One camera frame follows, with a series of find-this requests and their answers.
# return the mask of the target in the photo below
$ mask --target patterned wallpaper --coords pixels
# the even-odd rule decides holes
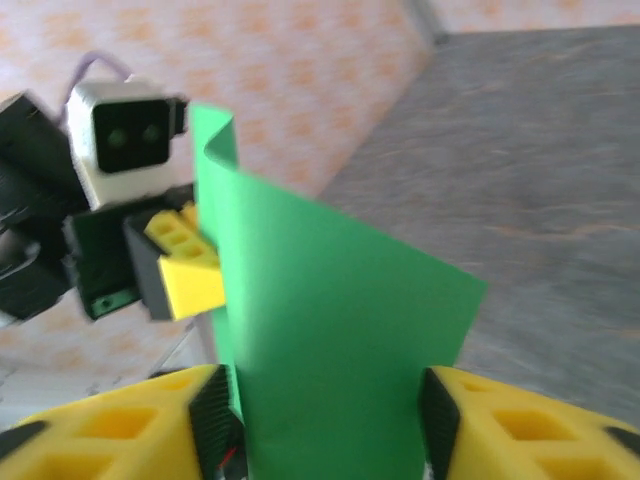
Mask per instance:
[[[451,32],[539,30],[640,23],[638,0],[430,1],[445,29]]]
[[[2,0],[0,95],[29,87],[57,110],[81,54],[96,48],[168,91],[232,109],[244,167],[306,194],[429,56],[399,0]],[[189,149],[188,139],[174,149],[184,181]],[[139,378],[183,329],[148,325],[138,307],[89,325],[70,293],[0,331],[0,366]]]

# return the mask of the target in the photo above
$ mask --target wall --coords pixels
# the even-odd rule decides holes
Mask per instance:
[[[0,96],[28,87],[57,108],[80,55],[95,48],[169,91],[234,110],[244,167],[306,194],[342,167],[429,56],[397,1],[3,0]],[[185,139],[174,152],[183,181],[189,150]],[[183,329],[150,326],[138,307],[89,325],[70,293],[0,331],[0,365],[140,378]]]
[[[429,1],[445,29],[451,32],[537,30],[640,23],[638,0]]]

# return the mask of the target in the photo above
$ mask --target gray floor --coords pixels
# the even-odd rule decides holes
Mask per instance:
[[[639,47],[453,37],[323,195],[490,283],[462,367],[638,426]]]

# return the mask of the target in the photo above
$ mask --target wire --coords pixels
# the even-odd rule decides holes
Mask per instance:
[[[80,81],[87,75],[89,67],[91,67],[91,65],[93,65],[98,60],[101,60],[108,67],[110,67],[121,78],[122,81],[125,81],[131,75],[133,75],[133,71],[127,65],[107,52],[93,50],[85,53],[80,59],[80,63],[78,63],[73,77],[69,82],[69,86],[67,87],[67,91],[62,102],[62,106],[60,107],[60,113],[55,120],[56,125],[61,126],[67,119],[67,102],[71,98],[71,92],[73,91],[75,86],[80,83]]]

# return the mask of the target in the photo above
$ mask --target yellow plastic part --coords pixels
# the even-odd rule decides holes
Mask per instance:
[[[618,420],[447,367],[460,411],[447,480],[638,480],[640,461],[604,430]]]
[[[201,480],[188,405],[205,365],[24,419],[49,422],[0,462],[2,480]]]
[[[161,257],[160,272],[174,319],[191,317],[225,304],[220,267]]]
[[[187,205],[182,216],[163,211],[145,228],[145,234],[167,253],[160,257],[158,266],[175,320],[225,304],[220,260],[193,226],[196,216],[195,205]]]

